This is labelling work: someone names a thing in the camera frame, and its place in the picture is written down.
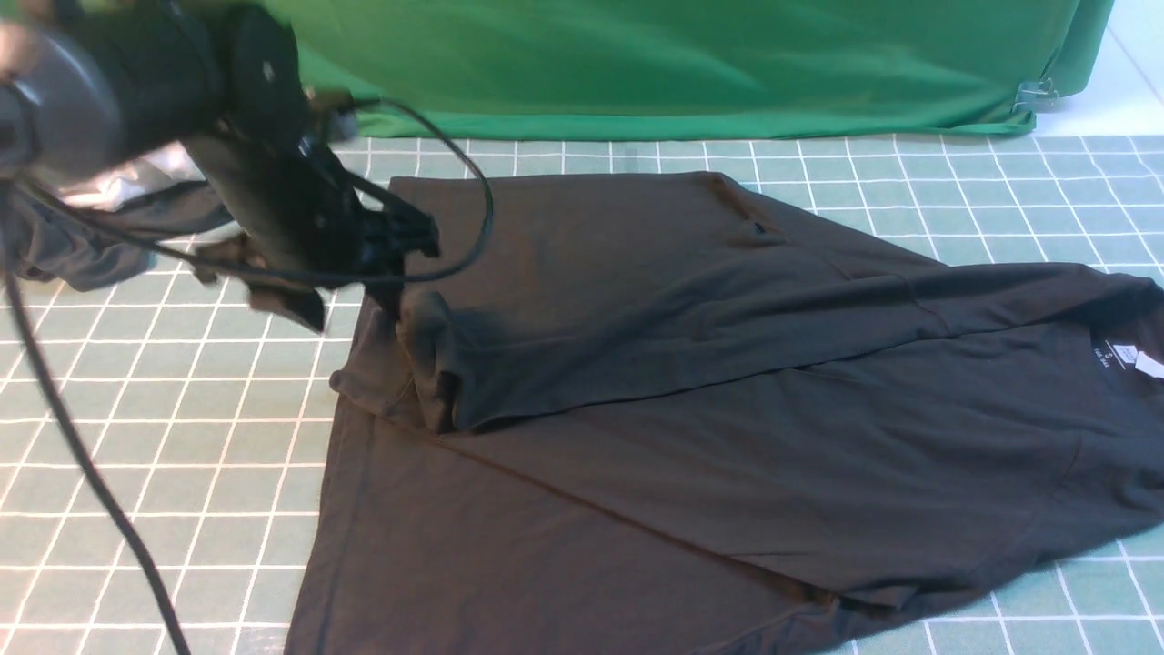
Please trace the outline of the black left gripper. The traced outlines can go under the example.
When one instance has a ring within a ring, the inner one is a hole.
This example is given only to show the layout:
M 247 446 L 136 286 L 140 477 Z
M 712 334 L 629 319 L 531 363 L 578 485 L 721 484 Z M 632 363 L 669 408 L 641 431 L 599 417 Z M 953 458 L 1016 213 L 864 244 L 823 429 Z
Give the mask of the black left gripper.
M 326 328 L 318 289 L 406 282 L 412 254 L 439 257 L 436 221 L 354 175 L 328 145 L 288 152 L 235 136 L 197 136 L 187 154 L 237 223 L 237 235 L 198 245 L 193 275 L 246 287 L 250 309 L 308 332 Z

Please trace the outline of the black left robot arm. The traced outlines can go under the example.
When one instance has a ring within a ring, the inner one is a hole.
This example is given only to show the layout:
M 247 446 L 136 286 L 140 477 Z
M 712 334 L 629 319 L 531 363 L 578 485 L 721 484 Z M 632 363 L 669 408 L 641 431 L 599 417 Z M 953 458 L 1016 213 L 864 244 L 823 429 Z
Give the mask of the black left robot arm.
M 254 1 L 24 1 L 3 22 L 3 180 L 83 181 L 179 144 L 240 227 L 193 275 L 244 282 L 254 309 L 321 330 L 324 289 L 393 309 L 434 219 L 346 170 L 359 101 L 304 87 L 294 29 Z

